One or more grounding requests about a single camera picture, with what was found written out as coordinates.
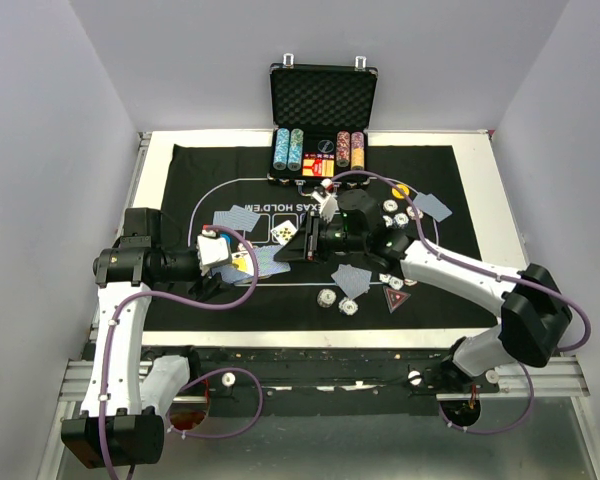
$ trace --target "gray wall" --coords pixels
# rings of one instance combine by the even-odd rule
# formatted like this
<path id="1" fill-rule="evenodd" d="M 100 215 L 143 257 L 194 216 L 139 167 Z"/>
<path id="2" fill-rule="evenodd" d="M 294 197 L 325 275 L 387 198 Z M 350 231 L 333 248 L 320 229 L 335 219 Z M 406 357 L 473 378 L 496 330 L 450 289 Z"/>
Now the gray wall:
<path id="1" fill-rule="evenodd" d="M 373 128 L 492 128 L 566 0 L 71 0 L 141 129 L 269 127 L 268 66 L 380 69 Z"/>
<path id="2" fill-rule="evenodd" d="M 494 145 L 531 259 L 593 321 L 578 355 L 600 430 L 600 0 L 569 3 Z"/>
<path id="3" fill-rule="evenodd" d="M 0 2 L 0 480 L 35 478 L 134 132 L 66 0 Z"/>

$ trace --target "blue chip stack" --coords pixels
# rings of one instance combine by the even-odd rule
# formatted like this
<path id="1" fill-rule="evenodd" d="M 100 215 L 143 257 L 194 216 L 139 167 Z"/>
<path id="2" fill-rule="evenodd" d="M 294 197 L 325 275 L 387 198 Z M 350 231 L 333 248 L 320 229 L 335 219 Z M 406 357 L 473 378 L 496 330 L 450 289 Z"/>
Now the blue chip stack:
<path id="1" fill-rule="evenodd" d="M 289 156 L 289 130 L 279 128 L 276 136 L 276 149 L 273 154 L 273 168 L 284 170 L 287 168 L 287 157 Z"/>
<path id="2" fill-rule="evenodd" d="M 291 130 L 291 143 L 289 145 L 289 161 L 287 167 L 296 172 L 302 168 L 302 141 L 304 133 L 299 128 Z"/>

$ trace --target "black felt mat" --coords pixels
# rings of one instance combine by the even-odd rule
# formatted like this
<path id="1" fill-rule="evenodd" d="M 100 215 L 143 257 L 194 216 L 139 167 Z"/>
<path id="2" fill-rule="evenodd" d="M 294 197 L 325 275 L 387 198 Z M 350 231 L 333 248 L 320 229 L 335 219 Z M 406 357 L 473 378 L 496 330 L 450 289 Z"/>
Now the black felt mat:
<path id="1" fill-rule="evenodd" d="M 186 245 L 191 211 L 200 198 L 213 187 L 235 178 L 262 178 L 268 171 L 271 151 L 268 147 L 183 148 L 174 147 L 173 161 L 165 187 L 162 210 L 182 230 L 165 221 L 166 245 Z M 452 147 L 370 147 L 369 164 L 374 171 L 412 185 L 424 193 L 434 193 L 453 215 L 439 225 L 441 246 L 480 258 L 473 224 Z M 373 181 L 367 190 L 379 201 L 391 197 L 389 189 Z M 229 210 L 233 205 L 251 206 L 268 213 L 274 225 L 300 213 L 314 202 L 298 195 L 296 187 L 281 187 L 266 181 L 240 181 L 219 188 L 200 206 L 194 221 L 194 235 L 203 224 L 211 223 L 213 212 Z M 251 235 L 251 240 L 264 240 L 265 220 Z M 434 238 L 431 221 L 425 219 L 425 232 Z M 410 225 L 415 235 L 415 225 Z M 274 275 L 258 282 L 327 283 L 338 263 L 369 268 L 359 256 L 332 257 L 323 265 L 292 264 L 289 273 Z M 378 281 L 374 273 L 372 281 Z M 495 318 L 464 299 L 435 287 L 419 283 L 407 288 L 411 298 L 393 314 L 389 314 L 382 286 L 372 286 L 369 293 L 356 299 L 357 314 L 347 317 L 337 307 L 322 309 L 316 303 L 323 286 L 262 286 L 240 308 L 227 312 L 206 312 L 177 303 L 155 299 L 147 315 L 147 331 L 275 331 L 275 330 L 356 330 L 402 328 L 478 328 L 495 325 Z M 330 287 L 344 294 L 337 287 Z M 184 287 L 174 293 L 185 294 Z M 212 301 L 226 303 L 244 292 L 236 288 Z"/>

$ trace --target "screw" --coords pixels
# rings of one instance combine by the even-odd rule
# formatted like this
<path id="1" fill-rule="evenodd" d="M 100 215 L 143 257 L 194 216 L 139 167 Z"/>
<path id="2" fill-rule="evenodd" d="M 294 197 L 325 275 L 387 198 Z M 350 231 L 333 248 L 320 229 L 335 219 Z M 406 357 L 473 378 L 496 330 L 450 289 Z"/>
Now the screw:
<path id="1" fill-rule="evenodd" d="M 422 383 L 422 377 L 420 376 L 420 372 L 417 370 L 411 370 L 407 375 L 407 378 L 409 379 L 409 383 L 414 387 L 417 387 Z"/>
<path id="2" fill-rule="evenodd" d="M 487 379 L 487 382 L 495 385 L 496 383 L 498 383 L 498 380 L 500 380 L 500 375 L 498 375 L 498 372 L 496 372 L 495 370 L 487 370 L 485 378 Z"/>
<path id="3" fill-rule="evenodd" d="M 236 383 L 236 376 L 233 373 L 227 372 L 222 376 L 222 384 L 225 387 L 231 387 L 234 383 Z"/>

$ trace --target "case latch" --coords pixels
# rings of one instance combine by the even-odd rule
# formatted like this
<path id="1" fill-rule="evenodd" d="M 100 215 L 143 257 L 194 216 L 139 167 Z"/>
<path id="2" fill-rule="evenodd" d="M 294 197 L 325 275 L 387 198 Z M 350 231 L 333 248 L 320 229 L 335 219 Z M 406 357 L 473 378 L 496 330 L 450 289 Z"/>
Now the case latch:
<path id="1" fill-rule="evenodd" d="M 363 56 L 356 57 L 356 61 L 355 61 L 354 65 L 355 65 L 356 70 L 366 70 L 366 68 L 367 68 L 367 57 L 363 57 Z"/>
<path id="2" fill-rule="evenodd" d="M 284 68 L 293 68 L 293 53 L 285 53 L 282 56 L 282 65 Z"/>

